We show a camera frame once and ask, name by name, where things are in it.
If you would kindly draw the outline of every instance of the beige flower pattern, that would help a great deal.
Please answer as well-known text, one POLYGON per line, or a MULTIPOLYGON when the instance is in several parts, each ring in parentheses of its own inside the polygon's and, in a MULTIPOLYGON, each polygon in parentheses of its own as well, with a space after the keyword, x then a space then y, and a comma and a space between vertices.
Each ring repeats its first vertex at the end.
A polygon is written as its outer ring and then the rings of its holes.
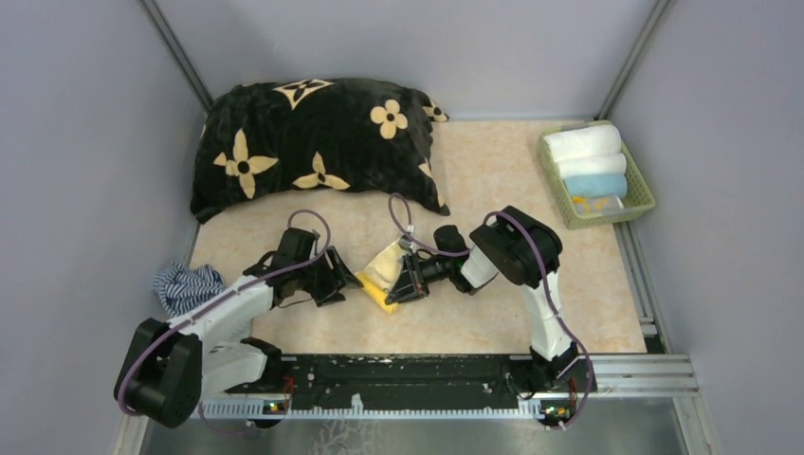
POLYGON ((442 111, 440 107, 435 105, 435 103, 432 102, 432 100, 429 103, 432 104, 432 105, 431 106, 422 106, 422 108, 425 110, 425 114, 427 114, 427 116, 429 117, 430 120, 432 120, 432 121, 447 121, 447 120, 449 120, 449 117, 447 117, 447 114, 445 114, 444 111, 442 111))
MULTIPOLYGON (((419 165, 419 170, 421 172, 425 173, 425 175, 427 177, 429 177, 430 180, 432 180, 432 184, 435 185, 435 179, 432 178, 432 170, 430 169, 428 160, 425 160, 424 163, 419 165)), ((441 193, 438 191, 438 185, 435 185, 435 194, 436 194, 436 196, 438 196, 438 207, 443 207, 444 206, 444 198, 441 197, 441 193)))
POLYGON ((296 109, 302 100, 307 98, 313 92, 319 91, 322 88, 332 85, 334 82, 322 81, 321 79, 308 79, 306 81, 298 81, 285 84, 277 87, 274 91, 279 92, 287 97, 290 101, 290 110, 296 109))
POLYGON ((301 189, 315 188, 318 185, 325 185, 336 190, 346 190, 350 186, 337 175, 326 173, 324 159, 318 152, 316 152, 316 155, 313 156, 313 173, 297 178, 293 181, 293 184, 301 189))
POLYGON ((408 118, 399 112, 399 102, 396 100, 385 101, 385 107, 376 106, 372 109, 371 119, 379 125, 379 135, 386 139, 393 139, 396 136, 396 129, 404 130, 408 128, 408 118))
POLYGON ((226 154, 221 152, 213 161, 217 166, 226 168, 226 173, 232 177, 238 177, 240 181, 240 188, 248 199, 254 198, 254 193, 257 190, 257 183, 254 181, 254 175, 264 173, 271 169, 279 159, 270 156, 248 156, 248 146, 246 144, 246 133, 243 129, 237 130, 234 135, 234 147, 231 150, 234 159, 227 159, 226 154))

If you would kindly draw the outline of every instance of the light blue towel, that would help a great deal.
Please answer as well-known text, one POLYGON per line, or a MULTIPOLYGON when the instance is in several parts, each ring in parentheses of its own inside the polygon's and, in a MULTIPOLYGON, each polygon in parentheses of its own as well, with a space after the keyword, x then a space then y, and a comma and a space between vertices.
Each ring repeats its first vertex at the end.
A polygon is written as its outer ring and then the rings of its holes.
POLYGON ((620 199, 628 193, 628 180, 621 173, 600 173, 598 175, 576 175, 564 179, 570 196, 603 197, 617 196, 620 199))

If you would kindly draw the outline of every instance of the pillow with flower pattern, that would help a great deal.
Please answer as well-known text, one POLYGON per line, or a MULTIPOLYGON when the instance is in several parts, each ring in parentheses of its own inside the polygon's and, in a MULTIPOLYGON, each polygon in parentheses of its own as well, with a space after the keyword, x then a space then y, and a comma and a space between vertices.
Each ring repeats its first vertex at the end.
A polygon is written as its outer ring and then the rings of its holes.
POLYGON ((215 101, 195 156, 191 211, 205 223, 274 192, 398 192, 449 215, 430 173, 423 92, 370 79, 238 85, 215 101))

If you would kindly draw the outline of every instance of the striped cloth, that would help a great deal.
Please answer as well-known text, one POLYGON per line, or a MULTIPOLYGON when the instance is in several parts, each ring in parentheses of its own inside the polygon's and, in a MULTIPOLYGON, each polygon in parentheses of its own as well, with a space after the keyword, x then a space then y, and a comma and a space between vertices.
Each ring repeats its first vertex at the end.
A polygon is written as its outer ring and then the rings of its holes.
POLYGON ((171 318, 193 310, 225 289, 221 274, 208 264, 189 270, 183 264, 171 263, 154 277, 154 290, 171 318))

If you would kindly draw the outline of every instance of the gray wall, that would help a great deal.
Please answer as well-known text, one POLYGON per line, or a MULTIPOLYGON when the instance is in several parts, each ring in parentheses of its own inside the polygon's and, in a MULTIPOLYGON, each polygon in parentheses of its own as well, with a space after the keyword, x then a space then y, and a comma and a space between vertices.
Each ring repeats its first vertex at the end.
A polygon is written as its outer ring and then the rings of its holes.
POLYGON ((214 95, 363 76, 454 118, 596 115, 652 0, 161 0, 214 95))
POLYGON ((804 3, 678 2, 613 120, 658 200, 637 223, 724 452, 801 453, 804 3))
POLYGON ((156 270, 186 251, 201 110, 133 0, 0 5, 0 441, 101 454, 156 270))

